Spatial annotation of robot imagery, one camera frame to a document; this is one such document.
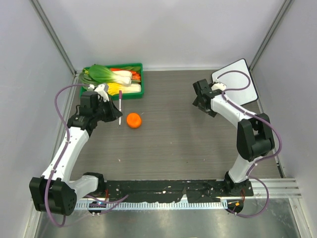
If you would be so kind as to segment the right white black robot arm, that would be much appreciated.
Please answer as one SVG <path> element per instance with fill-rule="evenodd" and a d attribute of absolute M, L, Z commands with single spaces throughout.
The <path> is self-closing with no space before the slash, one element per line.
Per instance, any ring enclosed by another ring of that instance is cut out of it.
<path fill-rule="evenodd" d="M 230 196 L 239 194 L 247 185 L 249 169 L 258 159 L 264 158 L 275 147 L 270 118 L 255 114 L 225 99 L 222 90 L 212 90 L 203 79 L 193 83 L 196 98 L 193 105 L 211 117 L 220 114 L 237 129 L 238 157 L 224 176 L 224 191 Z"/>

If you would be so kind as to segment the white marker with magenta cap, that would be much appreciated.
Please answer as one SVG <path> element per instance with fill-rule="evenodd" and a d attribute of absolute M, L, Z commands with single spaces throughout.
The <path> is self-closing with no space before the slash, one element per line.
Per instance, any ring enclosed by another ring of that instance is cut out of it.
<path fill-rule="evenodd" d="M 119 91 L 118 101 L 119 101 L 119 111 L 122 112 L 122 91 L 121 90 Z M 119 117 L 119 120 L 118 120 L 119 126 L 121 126 L 121 119 L 122 119 L 122 115 Z"/>

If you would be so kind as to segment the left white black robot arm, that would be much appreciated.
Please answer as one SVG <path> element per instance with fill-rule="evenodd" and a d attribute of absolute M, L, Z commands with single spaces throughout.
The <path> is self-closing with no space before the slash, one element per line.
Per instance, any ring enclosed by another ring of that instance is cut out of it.
<path fill-rule="evenodd" d="M 122 112 L 106 92 L 86 91 L 80 97 L 76 113 L 67 121 L 66 135 L 54 159 L 43 174 L 33 177 L 29 188 L 35 209 L 69 216 L 76 202 L 91 194 L 102 197 L 106 190 L 104 176 L 87 172 L 76 181 L 70 176 L 77 158 L 98 122 L 119 119 Z"/>

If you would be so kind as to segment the small white whiteboard black frame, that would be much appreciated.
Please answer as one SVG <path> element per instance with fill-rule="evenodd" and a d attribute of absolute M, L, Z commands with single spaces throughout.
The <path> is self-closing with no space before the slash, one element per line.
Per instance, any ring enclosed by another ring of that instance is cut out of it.
<path fill-rule="evenodd" d="M 237 70 L 245 73 L 251 81 L 251 84 L 248 88 L 240 91 L 228 91 L 226 95 L 230 100 L 239 104 L 240 106 L 246 105 L 251 102 L 255 102 L 258 99 L 258 94 L 256 92 L 253 79 L 250 75 L 247 61 L 245 59 L 239 59 L 211 74 L 212 82 L 221 82 L 226 88 L 243 88 L 248 85 L 248 79 L 246 76 L 232 72 L 222 76 L 220 79 L 218 77 L 228 71 Z"/>

